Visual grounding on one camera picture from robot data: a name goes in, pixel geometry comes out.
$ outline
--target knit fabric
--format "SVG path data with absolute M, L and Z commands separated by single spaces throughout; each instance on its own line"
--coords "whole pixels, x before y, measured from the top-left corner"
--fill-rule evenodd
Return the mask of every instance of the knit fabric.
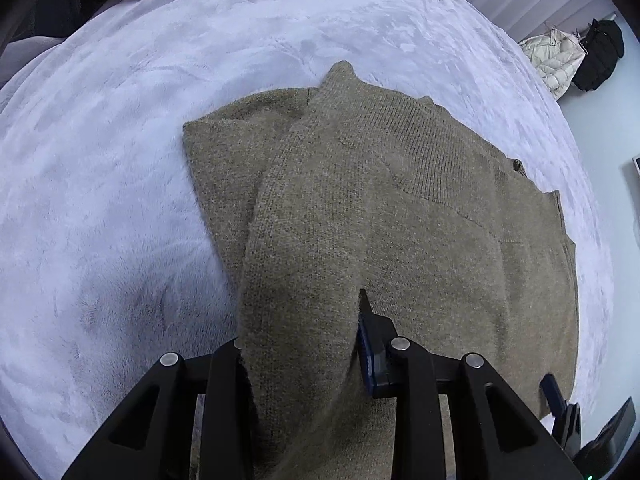
M 429 98 L 340 62 L 318 89 L 263 92 L 185 124 L 184 145 L 238 288 L 258 478 L 390 477 L 395 402 L 362 385 L 360 288 L 431 352 L 484 355 L 537 416 L 546 373 L 571 392 L 575 247 L 559 194 Z

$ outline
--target bed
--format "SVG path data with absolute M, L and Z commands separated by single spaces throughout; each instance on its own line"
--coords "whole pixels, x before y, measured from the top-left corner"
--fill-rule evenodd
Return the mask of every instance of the bed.
M 609 250 L 560 108 L 504 31 L 465 0 L 114 3 L 0 90 L 0 416 L 42 480 L 62 476 L 164 352 L 190 358 L 234 336 L 235 291 L 182 125 L 316 86 L 343 59 L 365 82 L 429 95 L 560 190 L 580 303 L 571 399 L 589 416 Z

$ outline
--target white puffer jacket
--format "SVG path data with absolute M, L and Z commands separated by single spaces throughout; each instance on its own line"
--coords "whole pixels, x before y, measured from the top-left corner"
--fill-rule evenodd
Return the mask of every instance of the white puffer jacket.
M 546 34 L 522 40 L 519 45 L 556 101 L 569 88 L 571 79 L 586 55 L 578 37 L 556 28 Z

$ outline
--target sweater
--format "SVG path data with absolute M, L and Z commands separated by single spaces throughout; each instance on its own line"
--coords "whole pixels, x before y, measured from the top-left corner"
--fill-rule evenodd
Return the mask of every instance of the sweater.
M 339 62 L 317 89 L 240 99 L 186 123 L 183 139 L 236 286 L 257 478 L 390 477 L 395 400 L 362 383 L 360 288 L 432 353 L 481 353 L 539 417 L 546 373 L 572 390 L 575 246 L 559 193 L 428 97 Z

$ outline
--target white fluffy blanket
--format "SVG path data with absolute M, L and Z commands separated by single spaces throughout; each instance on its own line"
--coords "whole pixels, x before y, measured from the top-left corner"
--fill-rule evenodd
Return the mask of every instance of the white fluffy blanket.
M 366 82 L 431 96 L 561 190 L 580 295 L 572 399 L 589 416 L 609 253 L 571 131 L 503 31 L 464 0 L 125 0 L 0 91 L 0 415 L 43 480 L 161 354 L 234 335 L 182 124 L 316 86 L 343 59 Z

